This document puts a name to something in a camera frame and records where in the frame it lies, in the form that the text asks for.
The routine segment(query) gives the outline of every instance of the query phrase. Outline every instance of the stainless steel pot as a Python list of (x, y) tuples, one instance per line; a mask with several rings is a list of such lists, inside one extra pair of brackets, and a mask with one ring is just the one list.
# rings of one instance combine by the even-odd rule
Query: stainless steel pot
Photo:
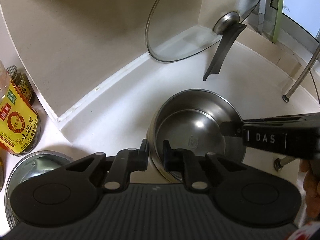
[(172, 149), (189, 149), (195, 155), (215, 152), (242, 162), (246, 147), (242, 138), (222, 136), (222, 122), (242, 122), (237, 110), (220, 95), (200, 89), (182, 91), (169, 98), (153, 117), (147, 138), (151, 161), (170, 182), (179, 182), (179, 172), (163, 168), (162, 143), (169, 140)]
[(54, 151), (40, 151), (23, 157), (10, 173), (4, 192), (5, 215), (10, 229), (18, 224), (10, 206), (10, 195), (14, 188), (27, 179), (55, 170), (63, 165), (73, 162), (67, 155)]

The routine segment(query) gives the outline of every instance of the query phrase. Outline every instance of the glass lid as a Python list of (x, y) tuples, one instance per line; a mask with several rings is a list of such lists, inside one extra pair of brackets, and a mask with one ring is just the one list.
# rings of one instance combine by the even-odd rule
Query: glass lid
[[(148, 51), (156, 60), (173, 62), (207, 49), (220, 41), (222, 35), (225, 36), (223, 46), (230, 49), (245, 28), (240, 22), (259, 1), (156, 0), (146, 26)], [(221, 52), (226, 55), (229, 49), (224, 49)]]

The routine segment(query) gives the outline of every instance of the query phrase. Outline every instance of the white countertop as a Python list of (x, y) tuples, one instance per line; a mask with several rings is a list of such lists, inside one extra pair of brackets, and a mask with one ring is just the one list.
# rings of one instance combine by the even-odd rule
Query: white countertop
[[(247, 47), (235, 43), (219, 75), (202, 76), (212, 58), (213, 48), (186, 60), (161, 64), (152, 59), (129, 72), (74, 117), (62, 132), (56, 128), (37, 101), (34, 104), (42, 121), (42, 135), (33, 151), (54, 150), (79, 159), (94, 152), (115, 155), (119, 150), (139, 147), (153, 114), (173, 94), (190, 88), (214, 91), (238, 110), (243, 119), (301, 114), (319, 111), (317, 101), (302, 87), (290, 98), (281, 99), (292, 80), (274, 64)], [(247, 148), (244, 163), (295, 183), (299, 161), (279, 173), (273, 168), (278, 155)], [(21, 159), (1, 152), (5, 165), (5, 184), (10, 171)], [(162, 183), (153, 168), (132, 174), (134, 182)], [(0, 236), (9, 230), (4, 211), (4, 191), (0, 192)]]

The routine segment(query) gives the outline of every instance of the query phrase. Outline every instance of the yellow label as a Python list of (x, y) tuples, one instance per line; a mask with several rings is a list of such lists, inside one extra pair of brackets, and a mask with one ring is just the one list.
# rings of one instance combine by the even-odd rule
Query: yellow label
[(30, 89), (29, 89), (29, 87), (23, 77), (21, 77), (20, 83), (18, 84), (17, 88), (18, 88), (19, 92), (29, 102), (32, 97), (32, 92), (30, 91)]
[(36, 113), (10, 83), (0, 103), (0, 146), (16, 154), (21, 153), (35, 136), (37, 125)]

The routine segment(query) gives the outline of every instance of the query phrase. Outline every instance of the green label square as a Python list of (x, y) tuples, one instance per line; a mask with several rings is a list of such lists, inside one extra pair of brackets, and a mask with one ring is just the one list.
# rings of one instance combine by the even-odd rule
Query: green label square
[(15, 104), (15, 102), (16, 102), (16, 96), (12, 93), (12, 91), (9, 89), (9, 92), (8, 92), (8, 94), (7, 94), (7, 98), (9, 98), (10, 99), (10, 101), (13, 103), (13, 104)]

